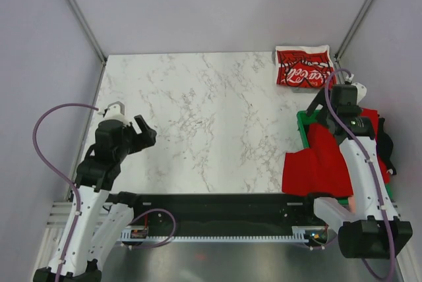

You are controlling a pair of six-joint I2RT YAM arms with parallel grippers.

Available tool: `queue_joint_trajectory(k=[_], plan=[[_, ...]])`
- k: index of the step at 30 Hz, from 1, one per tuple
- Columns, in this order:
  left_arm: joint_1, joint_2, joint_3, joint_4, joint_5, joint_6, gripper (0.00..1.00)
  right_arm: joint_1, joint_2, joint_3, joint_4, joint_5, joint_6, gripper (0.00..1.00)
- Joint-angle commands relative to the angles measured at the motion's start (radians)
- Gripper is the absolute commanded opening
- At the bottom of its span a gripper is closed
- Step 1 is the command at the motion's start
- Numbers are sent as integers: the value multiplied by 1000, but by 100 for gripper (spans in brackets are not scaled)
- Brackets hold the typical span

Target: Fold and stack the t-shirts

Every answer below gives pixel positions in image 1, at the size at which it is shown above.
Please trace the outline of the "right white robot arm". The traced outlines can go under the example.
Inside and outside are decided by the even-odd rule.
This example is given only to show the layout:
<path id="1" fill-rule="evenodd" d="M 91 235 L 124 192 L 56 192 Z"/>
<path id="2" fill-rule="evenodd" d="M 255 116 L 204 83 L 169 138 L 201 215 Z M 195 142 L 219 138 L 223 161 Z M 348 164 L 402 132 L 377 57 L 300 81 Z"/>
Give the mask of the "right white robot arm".
<path id="1" fill-rule="evenodd" d="M 345 258 L 395 258 L 413 235 L 410 222 L 400 220 L 386 191 L 378 164 L 376 133 L 370 118 L 357 104 L 358 89 L 351 84 L 323 88 L 307 109 L 317 106 L 318 123 L 328 128 L 346 163 L 355 209 L 343 207 L 331 195 L 319 196 L 302 208 L 309 225 L 324 221 L 337 234 Z"/>

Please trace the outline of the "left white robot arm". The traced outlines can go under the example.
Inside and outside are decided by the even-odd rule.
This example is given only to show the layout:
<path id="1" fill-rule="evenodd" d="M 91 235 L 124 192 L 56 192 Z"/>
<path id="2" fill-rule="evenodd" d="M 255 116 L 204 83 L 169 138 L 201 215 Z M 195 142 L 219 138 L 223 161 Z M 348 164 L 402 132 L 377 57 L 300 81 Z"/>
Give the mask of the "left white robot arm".
<path id="1" fill-rule="evenodd" d="M 34 281 L 101 280 L 102 266 L 121 232 L 142 222 L 145 210 L 131 200 L 118 200 L 99 225 L 100 212 L 124 159 L 154 146 L 156 135 L 142 115 L 133 121 L 120 113 L 105 115 L 71 183 L 74 198 L 63 236 L 48 265 L 35 271 Z"/>

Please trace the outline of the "plain red t-shirt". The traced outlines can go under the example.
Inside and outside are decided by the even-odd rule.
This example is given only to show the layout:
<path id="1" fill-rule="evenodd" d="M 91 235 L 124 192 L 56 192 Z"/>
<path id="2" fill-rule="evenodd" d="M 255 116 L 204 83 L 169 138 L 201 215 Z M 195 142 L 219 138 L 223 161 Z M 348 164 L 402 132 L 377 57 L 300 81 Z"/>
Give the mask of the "plain red t-shirt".
<path id="1" fill-rule="evenodd" d="M 282 192 L 296 196 L 326 193 L 336 198 L 353 196 L 346 162 L 330 131 L 314 115 L 297 113 L 304 149 L 287 153 L 282 173 Z"/>

